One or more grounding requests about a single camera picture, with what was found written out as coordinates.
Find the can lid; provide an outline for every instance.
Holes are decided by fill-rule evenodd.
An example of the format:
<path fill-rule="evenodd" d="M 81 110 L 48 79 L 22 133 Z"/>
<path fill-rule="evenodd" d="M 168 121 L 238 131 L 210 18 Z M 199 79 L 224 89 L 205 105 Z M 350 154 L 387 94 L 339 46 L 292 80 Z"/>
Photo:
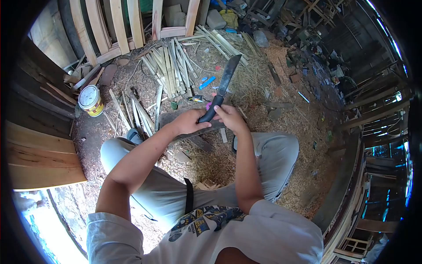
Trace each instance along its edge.
<path fill-rule="evenodd" d="M 79 94 L 78 102 L 82 107 L 92 105 L 98 100 L 98 88 L 95 85 L 86 86 Z"/>

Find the blue plastic piece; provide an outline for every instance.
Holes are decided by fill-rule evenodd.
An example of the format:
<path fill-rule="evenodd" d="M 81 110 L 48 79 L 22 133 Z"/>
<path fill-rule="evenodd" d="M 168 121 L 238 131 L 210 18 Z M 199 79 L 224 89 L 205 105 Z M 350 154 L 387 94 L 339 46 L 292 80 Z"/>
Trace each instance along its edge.
<path fill-rule="evenodd" d="M 201 86 L 199 87 L 199 90 L 202 90 L 205 87 L 207 87 L 213 80 L 215 80 L 215 76 L 212 76 L 211 78 L 208 79 L 208 81 L 201 84 Z"/>

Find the yellow bag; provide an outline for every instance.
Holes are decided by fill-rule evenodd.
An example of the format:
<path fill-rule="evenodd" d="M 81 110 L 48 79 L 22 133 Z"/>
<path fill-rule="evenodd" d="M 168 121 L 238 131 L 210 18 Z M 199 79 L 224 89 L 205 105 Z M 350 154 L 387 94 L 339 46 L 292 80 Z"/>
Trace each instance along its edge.
<path fill-rule="evenodd" d="M 224 21 L 227 23 L 227 26 L 237 28 L 238 22 L 237 22 L 237 15 L 233 13 L 232 10 L 221 10 L 220 15 L 223 17 Z"/>

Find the black knife handle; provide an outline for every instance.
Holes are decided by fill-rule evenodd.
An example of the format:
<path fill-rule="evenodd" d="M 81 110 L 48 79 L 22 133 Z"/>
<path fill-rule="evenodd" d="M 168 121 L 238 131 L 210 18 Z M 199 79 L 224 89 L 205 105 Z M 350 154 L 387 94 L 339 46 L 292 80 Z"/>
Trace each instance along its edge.
<path fill-rule="evenodd" d="M 214 99 L 212 100 L 212 104 L 210 105 L 210 109 L 205 113 L 205 115 L 201 116 L 198 119 L 198 123 L 202 122 L 210 122 L 211 119 L 214 117 L 215 110 L 214 106 L 221 106 L 223 104 L 224 98 L 220 95 L 214 96 Z"/>

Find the machete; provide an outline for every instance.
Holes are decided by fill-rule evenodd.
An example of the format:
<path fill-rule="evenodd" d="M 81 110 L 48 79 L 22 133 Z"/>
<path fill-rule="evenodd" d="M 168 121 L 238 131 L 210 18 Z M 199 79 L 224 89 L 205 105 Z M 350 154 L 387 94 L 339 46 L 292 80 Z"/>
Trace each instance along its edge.
<path fill-rule="evenodd" d="M 229 62 L 227 62 L 226 67 L 224 68 L 223 76 L 221 77 L 220 86 L 217 90 L 217 95 L 214 96 L 212 100 L 212 104 L 209 110 L 205 113 L 205 115 L 201 116 L 198 119 L 198 123 L 202 122 L 209 122 L 216 114 L 214 111 L 214 106 L 221 106 L 223 104 L 224 95 L 226 94 L 227 86 L 229 86 L 230 80 L 233 77 L 235 69 L 239 64 L 240 58 L 242 54 L 233 56 L 230 58 Z"/>

